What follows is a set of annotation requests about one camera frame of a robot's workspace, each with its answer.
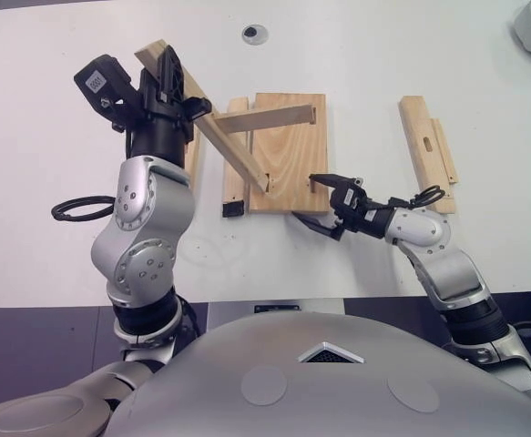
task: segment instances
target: wooden stick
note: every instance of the wooden stick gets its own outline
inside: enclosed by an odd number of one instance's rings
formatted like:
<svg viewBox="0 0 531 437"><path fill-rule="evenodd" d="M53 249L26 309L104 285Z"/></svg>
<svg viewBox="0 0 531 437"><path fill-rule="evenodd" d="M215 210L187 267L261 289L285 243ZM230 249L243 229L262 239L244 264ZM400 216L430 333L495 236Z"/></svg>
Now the wooden stick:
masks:
<svg viewBox="0 0 531 437"><path fill-rule="evenodd" d="M292 105L275 108L256 108L246 111L227 112L215 117L219 127L226 133L248 132L301 123L315 123L312 105Z"/></svg>
<svg viewBox="0 0 531 437"><path fill-rule="evenodd" d="M439 118L432 118L433 129L435 136L437 137L437 143L439 144L439 151L441 152L441 158L444 161L445 173L447 173L447 180L450 184L456 184L459 182L457 171L455 170L454 161L451 158L451 150L447 145L447 138L445 138L444 129L441 126Z"/></svg>
<svg viewBox="0 0 531 437"><path fill-rule="evenodd" d="M241 111L249 108L248 97L233 98L229 102L228 111ZM239 132L230 134L236 137L239 142L247 147L249 144L249 132ZM247 182L243 180L239 173L225 161L223 187L222 187L222 217L238 217L245 213L245 198L247 192Z"/></svg>
<svg viewBox="0 0 531 437"><path fill-rule="evenodd" d="M443 214L454 213L455 201L423 97L405 96L399 103L399 109L419 187L423 190L438 185L445 191L445 197L428 208Z"/></svg>
<svg viewBox="0 0 531 437"><path fill-rule="evenodd" d="M164 51L166 45L163 40L159 40L136 52L136 58L139 59L147 71L155 78L158 78L158 58ZM184 97L207 98L199 84L197 84L196 80L194 80L184 66L182 70L184 72ZM264 192L267 189L269 178L262 171L259 163L251 155L249 150L235 137L229 137L217 125L215 117L219 115L219 111L213 105L212 113L197 118L194 120L194 123L243 179L249 181L259 191Z"/></svg>
<svg viewBox="0 0 531 437"><path fill-rule="evenodd" d="M190 175L190 189L194 190L198 178L199 154L200 154L200 131L194 127L194 139L186 145L186 155L184 155L184 169Z"/></svg>

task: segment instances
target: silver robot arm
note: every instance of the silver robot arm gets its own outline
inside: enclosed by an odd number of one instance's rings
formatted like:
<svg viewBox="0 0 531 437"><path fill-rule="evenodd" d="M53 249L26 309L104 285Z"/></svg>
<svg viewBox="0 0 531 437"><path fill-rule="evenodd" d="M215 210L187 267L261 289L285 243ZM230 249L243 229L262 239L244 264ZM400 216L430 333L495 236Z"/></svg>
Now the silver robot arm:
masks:
<svg viewBox="0 0 531 437"><path fill-rule="evenodd" d="M115 408L173 356L183 306L189 305L176 294L172 269L179 239L194 215L184 147L192 140L191 121L210 112L210 102L184 99L182 69L170 46L158 60L158 71L156 79L142 70L139 90L108 55L77 73L75 82L91 106L115 130L126 131L127 160L115 198L73 199L52 211L55 219L66 221L112 214L91 258L107 278L115 333L128 345L124 361L65 388L0 404L0 435L101 435ZM98 203L113 205L85 216L66 214Z"/></svg>
<svg viewBox="0 0 531 437"><path fill-rule="evenodd" d="M330 204L334 228L302 214L308 228L340 239L345 230L362 232L398 247L411 261L429 300L450 331L453 351L520 391L531 390L531 356L516 330L506 323L473 261L453 242L444 216L425 207L444 196L432 187L410 201L373 202L361 178L311 175L334 188Z"/></svg>
<svg viewBox="0 0 531 437"><path fill-rule="evenodd" d="M452 335L454 353L520 391L531 390L531 356L473 261L453 243L447 220L425 208L397 209L385 239L413 263Z"/></svg>

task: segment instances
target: white tabletop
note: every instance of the white tabletop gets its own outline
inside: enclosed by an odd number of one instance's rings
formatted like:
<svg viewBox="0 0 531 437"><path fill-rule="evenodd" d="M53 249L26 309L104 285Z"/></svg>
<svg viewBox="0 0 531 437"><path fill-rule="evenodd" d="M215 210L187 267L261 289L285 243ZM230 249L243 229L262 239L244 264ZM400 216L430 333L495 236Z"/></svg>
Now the white tabletop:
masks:
<svg viewBox="0 0 531 437"><path fill-rule="evenodd" d="M134 79L133 52L164 38L221 110L256 92L325 93L330 170L369 195L417 192L397 102L422 95L461 182L451 223L494 292L531 290L531 56L509 32L525 0L150 0L0 11L0 307L105 305L89 251L107 220L58 223L56 203L114 195L123 137L73 75L103 53ZM248 46L247 24L270 39ZM220 217L209 143L176 286L191 301L409 296L396 248L342 242L293 217Z"/></svg>

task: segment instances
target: wooden strip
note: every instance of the wooden strip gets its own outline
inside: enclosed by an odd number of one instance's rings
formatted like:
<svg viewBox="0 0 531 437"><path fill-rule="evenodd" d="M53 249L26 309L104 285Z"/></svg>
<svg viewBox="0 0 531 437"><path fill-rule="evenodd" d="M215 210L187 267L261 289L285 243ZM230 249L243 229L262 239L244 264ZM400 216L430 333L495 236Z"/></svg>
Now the wooden strip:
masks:
<svg viewBox="0 0 531 437"><path fill-rule="evenodd" d="M315 107L315 125L293 125L253 132L253 156L270 184L266 194L250 188L251 212L328 212L328 189L312 192L309 175L328 172L326 97L324 94L258 94L255 107L310 104Z"/></svg>
<svg viewBox="0 0 531 437"><path fill-rule="evenodd" d="M399 110L419 187L423 190L438 185L445 191L445 197L429 205L428 208L442 214L454 213L455 201L423 97L403 97L399 103Z"/></svg>
<svg viewBox="0 0 531 437"><path fill-rule="evenodd" d="M136 52L136 58L143 64L143 66L152 74L155 78L158 78L158 58L162 54L166 43L163 40L151 43L141 50ZM205 97L199 84L189 74L189 72L182 67L184 72L184 97ZM212 143L214 147L220 152L220 154L230 162L230 164L237 170L241 177L248 180L253 184L257 190L265 191L269 182L267 175L260 168L255 158L251 155L248 149L246 149L238 139L235 137L229 137L226 133L220 129L215 121L215 117L220 115L217 108L213 105L212 113L207 114L204 117L194 120L196 126L204 136Z"/></svg>
<svg viewBox="0 0 531 437"><path fill-rule="evenodd" d="M248 132L269 127L315 123L312 105L255 108L246 111L227 112L215 117L219 127L226 133Z"/></svg>
<svg viewBox="0 0 531 437"><path fill-rule="evenodd" d="M194 191L196 186L197 171L199 167L200 154L200 131L194 127L194 139L186 145L186 155L184 155L184 169L190 175L190 189Z"/></svg>
<svg viewBox="0 0 531 437"><path fill-rule="evenodd" d="M455 170L454 160L451 158L451 150L447 145L447 138L445 137L444 128L441 126L439 118L432 118L433 129L435 136L437 137L437 143L439 144L439 151L441 152L441 158L444 161L445 173L447 173L447 180L450 184L456 184L459 182L457 171Z"/></svg>
<svg viewBox="0 0 531 437"><path fill-rule="evenodd" d="M248 97L233 98L229 102L228 111L242 111L249 108ZM247 147L249 144L249 132L239 132L230 134L236 137L239 142ZM245 192L247 191L247 182L243 180L239 173L235 171L229 162L225 160L222 187L222 217L237 217L245 213Z"/></svg>

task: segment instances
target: wooden block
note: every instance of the wooden block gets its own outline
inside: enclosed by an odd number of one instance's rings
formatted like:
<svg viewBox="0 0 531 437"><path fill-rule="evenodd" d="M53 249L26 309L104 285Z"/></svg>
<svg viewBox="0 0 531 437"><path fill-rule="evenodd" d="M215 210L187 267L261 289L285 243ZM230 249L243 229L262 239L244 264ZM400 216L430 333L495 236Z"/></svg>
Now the wooden block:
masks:
<svg viewBox="0 0 531 437"><path fill-rule="evenodd" d="M442 214L454 213L455 201L423 97L403 97L399 103L399 110L420 189L438 185L445 191L445 197L429 205L428 208Z"/></svg>
<svg viewBox="0 0 531 437"><path fill-rule="evenodd" d="M248 97L233 98L229 102L229 112L243 111L249 108ZM249 132L229 134L236 137L246 148L249 144ZM222 217L238 217L245 213L245 199L247 194L247 182L235 171L229 162L225 160L222 187Z"/></svg>
<svg viewBox="0 0 531 437"><path fill-rule="evenodd" d="M215 117L219 127L226 133L248 132L269 127L315 123L312 105L255 108L246 111L227 112Z"/></svg>
<svg viewBox="0 0 531 437"><path fill-rule="evenodd" d="M315 107L315 125L294 125L253 132L253 156L269 174L266 193L250 188L251 212L325 213L328 189L310 188L311 173L328 172L326 96L324 94L258 94L256 108L306 105Z"/></svg>
<svg viewBox="0 0 531 437"><path fill-rule="evenodd" d="M437 143L439 144L439 151L441 152L441 158L444 161L445 173L447 173L447 180L450 184L456 184L459 182L457 171L455 170L454 160L451 158L451 150L447 145L447 138L445 138L444 129L441 126L439 118L432 118L433 129L435 136L437 137Z"/></svg>
<svg viewBox="0 0 531 437"><path fill-rule="evenodd" d="M194 190L200 154L200 131L196 126L194 127L194 139L186 146L186 155L184 155L184 169L190 175L190 189Z"/></svg>
<svg viewBox="0 0 531 437"><path fill-rule="evenodd" d="M158 58L162 54L166 43L163 40L151 43L136 52L136 58L155 78L158 78ZM184 97L205 97L196 80L190 73L182 67L184 72ZM222 154L227 161L237 170L241 177L253 184L258 191L264 191L269 183L267 175L260 168L255 158L250 154L238 139L229 137L220 129L215 121L215 117L220 115L213 105L212 113L204 117L197 118L194 123L199 127L204 136Z"/></svg>

